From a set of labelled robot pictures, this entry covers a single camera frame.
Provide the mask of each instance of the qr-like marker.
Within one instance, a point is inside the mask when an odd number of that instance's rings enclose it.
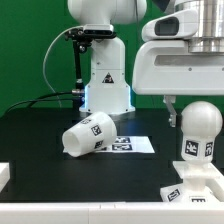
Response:
[[[83,121],[81,121],[81,124],[88,124],[89,122],[91,122],[91,119],[85,119]]]
[[[213,142],[209,142],[206,144],[205,157],[211,156],[212,152],[213,152]]]
[[[130,140],[130,138],[128,138],[128,137],[117,137],[116,138],[116,141],[115,141],[115,144],[116,143],[131,143],[131,140]]]
[[[132,151],[132,146],[130,144],[128,145],[120,145],[120,144],[114,144],[112,145],[113,151]]]
[[[174,199],[176,199],[177,197],[180,196],[180,191],[178,189],[176,189],[175,191],[173,191],[172,193],[170,193],[167,198],[169,201],[173,201]]]
[[[206,202],[205,198],[191,198],[191,202]]]
[[[186,141],[185,153],[192,156],[198,156],[199,143],[194,141]]]
[[[96,126],[92,127],[91,130],[92,130],[92,132],[93,132],[93,134],[94,134],[95,136],[97,136],[97,135],[99,135],[99,134],[102,133],[102,131],[100,130],[99,125],[96,125]]]
[[[100,148],[103,145],[103,141],[97,142],[95,145],[95,149]]]

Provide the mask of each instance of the wire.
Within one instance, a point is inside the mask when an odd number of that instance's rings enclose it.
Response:
[[[65,99],[60,99],[61,101],[72,101],[75,100],[76,98],[65,98]],[[18,103],[13,104],[12,106],[10,106],[6,111],[5,114],[8,113],[10,110],[12,110],[14,107],[17,107],[21,104],[26,104],[26,103],[32,103],[32,102],[52,102],[52,101],[58,101],[57,99],[37,99],[37,100],[26,100],[26,101],[21,101]]]
[[[45,99],[45,98],[48,98],[48,97],[54,97],[54,96],[60,96],[60,95],[69,95],[69,94],[72,94],[72,91],[50,93],[50,94],[40,96],[40,97],[36,98],[35,100]],[[27,107],[32,107],[35,103],[37,103],[37,102],[31,102],[30,104],[27,105]]]
[[[47,86],[49,87],[49,89],[53,92],[53,93],[56,93],[56,91],[55,91],[55,89],[51,86],[51,84],[49,83],[49,81],[48,81],[48,79],[47,79],[47,76],[46,76],[46,63],[47,63],[47,59],[48,59],[48,56],[49,56],[49,54],[50,54],[50,52],[51,52],[51,49],[53,48],[53,46],[55,45],[55,43],[58,41],[58,39],[62,36],[62,35],[64,35],[66,32],[68,32],[69,30],[71,30],[71,29],[77,29],[77,28],[81,28],[82,26],[75,26],[75,27],[71,27],[71,28],[69,28],[69,29],[67,29],[67,30],[64,30],[63,32],[61,32],[53,41],[52,41],[52,43],[50,44],[50,46],[48,47],[48,50],[47,50],[47,52],[46,52],[46,54],[45,54],[45,57],[44,57],[44,61],[43,61],[43,68],[42,68],[42,70],[43,70],[43,77],[44,77],[44,81],[45,81],[45,83],[47,84]],[[58,103],[59,103],[59,106],[60,106],[60,108],[62,107],[62,105],[61,105],[61,101],[60,101],[60,98],[57,96],[57,98],[58,98]]]

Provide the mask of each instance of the white cylinder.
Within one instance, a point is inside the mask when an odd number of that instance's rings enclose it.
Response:
[[[64,152],[78,157],[112,145],[116,137],[113,120],[103,112],[96,112],[64,132],[62,142]]]

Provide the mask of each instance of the black cable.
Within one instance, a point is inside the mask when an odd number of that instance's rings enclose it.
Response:
[[[54,96],[69,95],[69,94],[72,94],[72,91],[50,93],[50,94],[40,96],[40,97],[36,98],[35,100],[45,99],[45,98],[54,97]],[[32,107],[35,103],[37,103],[37,101],[29,103],[27,105],[27,107]]]
[[[76,100],[76,99],[79,99],[78,98],[65,98],[65,99],[61,99],[62,101],[73,101],[73,100]],[[58,101],[58,99],[38,99],[38,100],[26,100],[26,101],[21,101],[21,102],[18,102],[16,104],[13,104],[12,106],[10,106],[6,111],[5,111],[5,114],[8,113],[10,110],[12,110],[14,107],[17,107],[21,104],[25,104],[25,103],[32,103],[32,102],[53,102],[53,101]]]

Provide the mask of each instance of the small white block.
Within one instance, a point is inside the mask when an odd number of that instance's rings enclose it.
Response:
[[[181,179],[195,179],[195,178],[203,178],[203,179],[217,179],[220,178],[220,173],[217,173],[214,166],[209,163],[206,166],[202,166],[200,170],[192,170],[188,168],[188,163],[183,162],[173,162],[173,166],[176,169]]]

